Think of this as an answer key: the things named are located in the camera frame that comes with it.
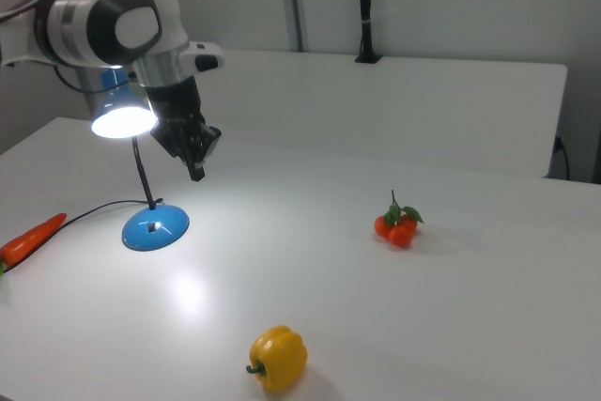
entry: orange carrot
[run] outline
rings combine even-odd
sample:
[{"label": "orange carrot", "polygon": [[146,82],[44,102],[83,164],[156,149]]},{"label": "orange carrot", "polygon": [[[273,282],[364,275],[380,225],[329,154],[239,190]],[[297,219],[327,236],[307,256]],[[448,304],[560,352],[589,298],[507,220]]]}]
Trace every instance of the orange carrot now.
[{"label": "orange carrot", "polygon": [[23,262],[39,246],[44,244],[54,235],[54,232],[65,221],[65,218],[67,218],[66,213],[59,213],[47,222],[37,225],[0,248],[0,258],[2,258],[7,269]]}]

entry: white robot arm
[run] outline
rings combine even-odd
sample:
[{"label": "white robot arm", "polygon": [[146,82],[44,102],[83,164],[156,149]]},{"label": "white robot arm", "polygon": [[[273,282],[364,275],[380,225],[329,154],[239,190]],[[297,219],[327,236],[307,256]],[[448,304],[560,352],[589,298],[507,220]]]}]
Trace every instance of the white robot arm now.
[{"label": "white robot arm", "polygon": [[216,44],[189,42],[178,0],[31,0],[0,14],[2,65],[131,65],[159,122],[153,137],[192,180],[221,132],[206,124],[194,75],[223,64]]}]

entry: white table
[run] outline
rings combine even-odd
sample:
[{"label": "white table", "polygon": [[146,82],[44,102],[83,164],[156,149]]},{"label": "white table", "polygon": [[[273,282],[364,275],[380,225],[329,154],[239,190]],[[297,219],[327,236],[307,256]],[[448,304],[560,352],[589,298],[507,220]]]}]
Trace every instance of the white table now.
[{"label": "white table", "polygon": [[562,106],[561,65],[224,52],[198,77],[203,113],[258,144],[544,177]]},{"label": "white table", "polygon": [[[57,119],[0,156],[0,241],[59,211],[142,198],[129,141]],[[248,350],[284,323],[309,350],[286,400],[597,401],[601,191],[228,139],[198,184],[140,141],[191,226],[120,243],[139,207],[75,223],[0,279],[0,394],[15,401],[261,400]],[[372,223],[394,188],[426,225]]]}]

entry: tomato cluster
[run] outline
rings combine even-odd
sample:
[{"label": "tomato cluster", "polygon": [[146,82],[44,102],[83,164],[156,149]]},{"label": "tomato cluster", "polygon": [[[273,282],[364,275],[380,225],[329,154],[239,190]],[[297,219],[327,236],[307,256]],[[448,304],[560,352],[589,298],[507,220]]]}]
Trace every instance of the tomato cluster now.
[{"label": "tomato cluster", "polygon": [[422,216],[413,207],[400,207],[394,198],[388,211],[376,218],[374,229],[381,237],[394,246],[408,248],[413,240],[417,223],[423,223]]}]

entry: lamp cord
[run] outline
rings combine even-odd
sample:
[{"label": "lamp cord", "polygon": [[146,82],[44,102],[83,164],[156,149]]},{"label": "lamp cord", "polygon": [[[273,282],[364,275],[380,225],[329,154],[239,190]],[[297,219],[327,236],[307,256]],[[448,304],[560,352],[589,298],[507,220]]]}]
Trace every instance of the lamp cord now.
[{"label": "lamp cord", "polygon": [[72,85],[64,76],[63,74],[60,73],[60,70],[58,69],[58,66],[54,65],[54,73],[56,74],[56,77],[58,77],[58,80],[60,80],[64,85],[66,85],[68,88],[72,89],[73,91],[77,91],[78,93],[82,93],[82,94],[102,94],[102,93],[107,93],[109,91],[112,91],[114,89],[120,88],[121,86],[127,85],[130,81],[127,80],[125,82],[121,82],[120,84],[117,84],[113,87],[110,88],[105,88],[105,89],[82,89],[79,88],[75,85]]},{"label": "lamp cord", "polygon": [[[156,201],[153,200],[153,202],[156,203],[160,203],[162,202],[162,198],[160,197],[159,199],[157,199]],[[76,216],[75,218],[73,218],[72,220],[67,221],[66,223],[62,224],[60,227],[58,227],[54,233],[48,237],[43,243],[40,244],[40,246],[38,246],[38,248],[32,252],[31,254],[29,254],[26,258],[24,258],[21,262],[17,263],[16,265],[13,265],[12,267],[4,270],[4,273],[6,274],[7,272],[17,268],[19,265],[21,265],[25,260],[27,260],[30,256],[32,256],[41,246],[42,244],[46,243],[49,239],[51,239],[54,235],[56,235],[58,232],[60,232],[61,230],[63,230],[65,227],[67,227],[68,225],[71,225],[73,223],[75,223],[77,220],[81,220],[82,218],[84,218],[85,216],[94,213],[97,210],[100,210],[101,208],[105,208],[105,207],[109,207],[109,206],[113,206],[115,204],[125,204],[125,203],[130,203],[130,204],[147,204],[147,201],[136,201],[136,200],[131,200],[131,199],[126,199],[123,201],[114,201],[114,202],[109,202],[108,204],[104,204],[100,207],[96,207],[96,208],[92,208],[91,210],[87,211],[86,213]]]}]

